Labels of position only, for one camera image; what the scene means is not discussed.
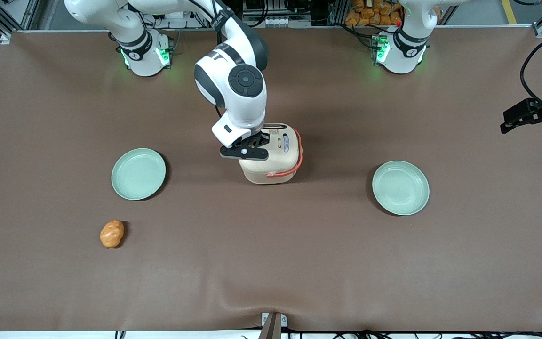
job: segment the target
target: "button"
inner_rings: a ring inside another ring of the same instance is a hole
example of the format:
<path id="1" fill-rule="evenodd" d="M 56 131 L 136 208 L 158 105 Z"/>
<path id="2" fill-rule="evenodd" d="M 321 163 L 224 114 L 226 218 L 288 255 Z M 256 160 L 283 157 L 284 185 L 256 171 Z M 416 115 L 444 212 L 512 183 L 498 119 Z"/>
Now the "button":
<path id="1" fill-rule="evenodd" d="M 263 91 L 263 83 L 260 81 L 255 82 L 247 89 L 248 97 L 254 98 L 256 95 L 261 94 Z"/>
<path id="2" fill-rule="evenodd" d="M 234 69 L 239 72 L 239 71 L 245 70 L 246 66 L 247 66 L 246 64 L 239 64 L 239 65 L 235 65 Z"/>
<path id="3" fill-rule="evenodd" d="M 236 79 L 230 80 L 230 86 L 231 86 L 231 89 L 234 90 L 234 92 L 237 94 L 244 94 L 245 92 L 243 86 L 239 85 Z"/>
<path id="4" fill-rule="evenodd" d="M 251 71 L 242 71 L 237 75 L 237 81 L 241 86 L 250 87 L 254 83 L 254 74 Z"/>

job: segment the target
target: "orange handle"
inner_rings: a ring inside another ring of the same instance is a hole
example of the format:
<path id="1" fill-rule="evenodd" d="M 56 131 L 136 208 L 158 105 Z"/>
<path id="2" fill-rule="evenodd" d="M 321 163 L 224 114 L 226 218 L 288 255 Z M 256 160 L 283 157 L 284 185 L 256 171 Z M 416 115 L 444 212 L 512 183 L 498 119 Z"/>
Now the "orange handle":
<path id="1" fill-rule="evenodd" d="M 290 174 L 292 174 L 293 172 L 296 172 L 301 167 L 301 164 L 303 163 L 303 139 L 301 138 L 301 134 L 298 133 L 298 131 L 295 128 L 292 128 L 292 129 L 294 129 L 294 133 L 296 133 L 296 137 L 298 137 L 298 149 L 300 152 L 298 163 L 290 171 L 279 172 L 275 174 L 267 173 L 267 178 L 278 178 L 278 177 L 289 176 Z"/>

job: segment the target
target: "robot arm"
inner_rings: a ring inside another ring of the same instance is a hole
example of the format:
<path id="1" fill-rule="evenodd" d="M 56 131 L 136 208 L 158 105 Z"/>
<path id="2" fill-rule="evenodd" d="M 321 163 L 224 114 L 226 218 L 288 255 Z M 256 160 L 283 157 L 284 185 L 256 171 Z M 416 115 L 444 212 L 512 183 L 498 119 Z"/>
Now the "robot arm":
<path id="1" fill-rule="evenodd" d="M 198 89 L 213 105 L 226 112 L 213 126 L 215 137 L 226 147 L 260 134 L 264 124 L 267 88 L 261 73 L 267 67 L 265 41 L 243 24 L 219 0 L 64 0 L 69 13 L 85 24 L 110 30 L 125 62 L 140 76 L 151 76 L 168 66 L 164 57 L 168 37 L 147 30 L 138 15 L 122 9 L 127 3 L 144 13 L 194 11 L 219 24 L 226 41 L 196 63 Z"/>
<path id="2" fill-rule="evenodd" d="M 469 0 L 399 0 L 405 9 L 402 25 L 386 37 L 387 46 L 376 60 L 392 73 L 413 71 L 422 61 L 426 43 L 438 22 L 436 6 L 456 6 Z"/>

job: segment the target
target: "light green ceramic plate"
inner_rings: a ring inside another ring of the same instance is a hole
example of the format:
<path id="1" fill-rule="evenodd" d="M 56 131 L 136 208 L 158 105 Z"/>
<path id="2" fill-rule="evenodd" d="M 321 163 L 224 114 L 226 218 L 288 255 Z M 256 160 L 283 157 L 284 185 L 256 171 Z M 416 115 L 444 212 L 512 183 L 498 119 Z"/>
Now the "light green ceramic plate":
<path id="1" fill-rule="evenodd" d="M 430 185 L 419 168 L 406 161 L 389 161 L 378 168 L 372 189 L 379 204 L 398 215 L 421 211 L 430 198 Z"/>
<path id="2" fill-rule="evenodd" d="M 149 148 L 137 148 L 116 161 L 112 187 L 125 199 L 141 200 L 156 193 L 165 176 L 166 165 L 160 154 Z"/>

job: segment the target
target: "orange toy potato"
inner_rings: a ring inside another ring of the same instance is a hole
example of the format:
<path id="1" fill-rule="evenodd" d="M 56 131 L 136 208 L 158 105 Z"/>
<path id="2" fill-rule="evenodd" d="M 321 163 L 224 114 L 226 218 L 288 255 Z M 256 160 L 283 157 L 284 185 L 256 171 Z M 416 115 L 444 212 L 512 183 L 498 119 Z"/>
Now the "orange toy potato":
<path id="1" fill-rule="evenodd" d="M 99 240 L 107 249 L 112 249 L 120 244 L 125 235 L 125 225 L 122 221 L 113 220 L 108 222 L 99 232 Z"/>
<path id="2" fill-rule="evenodd" d="M 387 15 L 380 15 L 380 26 L 381 25 L 390 25 L 390 18 Z"/>
<path id="3" fill-rule="evenodd" d="M 374 9 L 372 8 L 366 8 L 363 11 L 361 11 L 361 19 L 369 19 L 374 16 Z"/>
<path id="4" fill-rule="evenodd" d="M 400 21 L 400 14 L 398 12 L 390 13 L 390 24 L 396 25 Z"/>
<path id="5" fill-rule="evenodd" d="M 370 25 L 379 25 L 380 24 L 380 15 L 378 13 L 374 14 L 373 17 L 369 18 Z"/>
<path id="6" fill-rule="evenodd" d="M 361 13 L 365 9 L 365 2 L 363 0 L 351 0 L 352 9 L 357 13 Z"/>
<path id="7" fill-rule="evenodd" d="M 349 12 L 344 20 L 344 25 L 357 26 L 357 21 L 359 21 L 359 15 L 357 13 Z"/>

